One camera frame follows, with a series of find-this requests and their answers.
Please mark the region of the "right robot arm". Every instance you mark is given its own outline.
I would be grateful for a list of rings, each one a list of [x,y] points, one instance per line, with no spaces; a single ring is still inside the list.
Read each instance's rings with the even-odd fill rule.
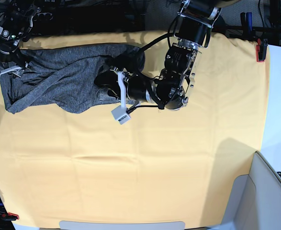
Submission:
[[[38,0],[12,0],[1,6],[0,19],[0,76],[14,73],[18,77],[28,68],[29,60],[19,49],[19,43],[28,39],[33,18],[41,10]]]

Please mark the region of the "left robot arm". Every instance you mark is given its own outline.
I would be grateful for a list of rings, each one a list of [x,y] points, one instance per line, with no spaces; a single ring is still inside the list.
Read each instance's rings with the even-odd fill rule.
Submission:
[[[124,112],[137,108],[178,110],[187,105],[194,86],[195,62],[199,48],[209,44],[214,23],[223,8],[221,0],[183,0],[178,15],[168,31],[136,53],[112,58],[109,69],[98,74],[94,84],[106,88],[108,95],[119,99]],[[145,51],[171,37],[164,68],[157,77],[142,73]]]

